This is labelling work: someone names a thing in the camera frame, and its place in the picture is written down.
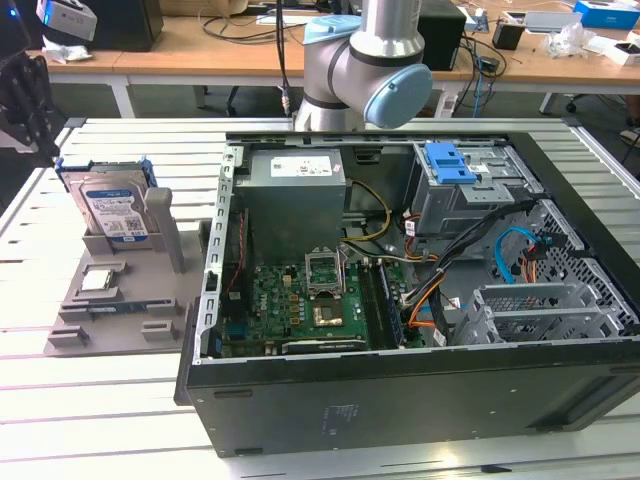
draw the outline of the aluminum workbench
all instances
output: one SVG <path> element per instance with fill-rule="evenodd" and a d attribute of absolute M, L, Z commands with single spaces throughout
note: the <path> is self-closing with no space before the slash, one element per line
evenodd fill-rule
<path fill-rule="evenodd" d="M 288 125 L 88 120 L 65 128 L 58 142 L 65 155 L 147 155 L 159 186 L 174 191 L 179 228 L 189 230 L 213 214 L 225 132 Z M 529 132 L 640 262 L 640 185 L 583 128 L 550 119 L 421 120 L 404 128 Z M 179 354 L 42 355 L 83 231 L 51 169 L 34 171 L 0 220 L 0 479 L 475 479 L 497 467 L 501 480 L 640 478 L 640 396 L 577 433 L 220 460 L 194 409 L 173 403 Z"/>

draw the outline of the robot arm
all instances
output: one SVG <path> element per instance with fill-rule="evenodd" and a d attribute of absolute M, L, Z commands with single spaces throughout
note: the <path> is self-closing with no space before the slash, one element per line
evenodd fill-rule
<path fill-rule="evenodd" d="M 38 153 L 51 166 L 59 154 L 47 114 L 51 85 L 43 57 L 30 58 L 29 36 L 13 0 L 0 0 L 0 148 Z"/>
<path fill-rule="evenodd" d="M 422 64 L 421 0 L 364 0 L 362 17 L 331 15 L 305 30 L 304 101 L 296 130 L 397 128 L 422 109 L 432 77 Z"/>

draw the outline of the blue box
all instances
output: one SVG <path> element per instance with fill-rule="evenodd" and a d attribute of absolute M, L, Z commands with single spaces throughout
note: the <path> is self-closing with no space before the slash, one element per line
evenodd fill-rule
<path fill-rule="evenodd" d="M 573 11 L 582 13 L 582 25 L 587 28 L 631 30 L 640 17 L 640 10 L 624 3 L 582 0 Z"/>

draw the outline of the light blue joint cap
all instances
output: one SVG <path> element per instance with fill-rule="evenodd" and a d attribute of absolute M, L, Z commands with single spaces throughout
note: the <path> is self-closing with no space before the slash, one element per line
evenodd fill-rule
<path fill-rule="evenodd" d="M 361 23 L 362 19 L 356 15 L 326 15 L 314 18 L 304 29 L 304 44 L 348 37 L 360 28 Z"/>
<path fill-rule="evenodd" d="M 422 110 L 432 86 L 429 67 L 409 65 L 378 88 L 364 109 L 364 119 L 379 128 L 398 128 Z"/>

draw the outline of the hard drive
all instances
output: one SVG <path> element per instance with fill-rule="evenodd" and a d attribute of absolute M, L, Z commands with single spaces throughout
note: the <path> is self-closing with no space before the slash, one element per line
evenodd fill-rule
<path fill-rule="evenodd" d="M 148 247 L 149 234 L 159 231 L 144 204 L 149 187 L 157 186 L 149 160 L 61 157 L 55 170 L 82 212 L 87 235 L 104 235 L 116 249 Z"/>

